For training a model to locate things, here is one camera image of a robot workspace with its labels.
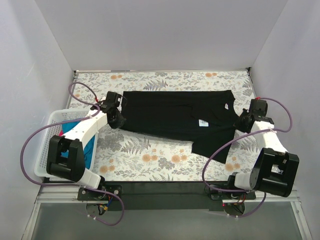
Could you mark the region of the black t shirt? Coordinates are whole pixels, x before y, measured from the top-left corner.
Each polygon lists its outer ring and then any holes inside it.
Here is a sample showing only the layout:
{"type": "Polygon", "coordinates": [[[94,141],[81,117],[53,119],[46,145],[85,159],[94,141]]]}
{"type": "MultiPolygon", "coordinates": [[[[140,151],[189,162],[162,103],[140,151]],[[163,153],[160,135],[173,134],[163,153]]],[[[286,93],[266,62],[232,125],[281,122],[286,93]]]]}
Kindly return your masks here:
{"type": "Polygon", "coordinates": [[[123,130],[192,142],[192,153],[209,158],[233,140],[238,115],[231,90],[125,91],[123,130]]]}

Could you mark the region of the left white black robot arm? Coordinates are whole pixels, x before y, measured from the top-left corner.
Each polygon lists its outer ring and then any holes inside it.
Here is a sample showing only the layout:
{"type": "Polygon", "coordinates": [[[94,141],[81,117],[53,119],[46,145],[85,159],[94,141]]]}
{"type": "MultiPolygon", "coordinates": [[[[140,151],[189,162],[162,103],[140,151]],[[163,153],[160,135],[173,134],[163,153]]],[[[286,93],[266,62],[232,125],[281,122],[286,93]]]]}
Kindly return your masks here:
{"type": "Polygon", "coordinates": [[[54,135],[49,140],[46,172],[49,175],[72,181],[89,188],[95,200],[106,196],[106,187],[101,184],[102,177],[86,168],[85,146],[106,125],[112,129],[125,123],[120,106],[122,95],[109,91],[105,100],[92,106],[83,120],[61,136],[54,135]]]}

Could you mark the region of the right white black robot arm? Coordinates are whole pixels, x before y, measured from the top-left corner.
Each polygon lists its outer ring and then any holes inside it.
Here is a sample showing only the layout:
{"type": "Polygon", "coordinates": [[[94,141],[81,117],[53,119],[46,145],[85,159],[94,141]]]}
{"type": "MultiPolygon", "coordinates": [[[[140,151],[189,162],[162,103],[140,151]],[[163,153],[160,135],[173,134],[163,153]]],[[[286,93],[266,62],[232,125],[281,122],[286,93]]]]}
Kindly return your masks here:
{"type": "Polygon", "coordinates": [[[280,197],[288,197],[292,192],[300,159],[282,145],[267,111],[267,98],[252,99],[249,109],[244,108],[234,124],[237,130],[254,136],[260,153],[251,172],[234,172],[228,177],[226,192],[232,199],[239,198],[245,191],[280,197]]]}

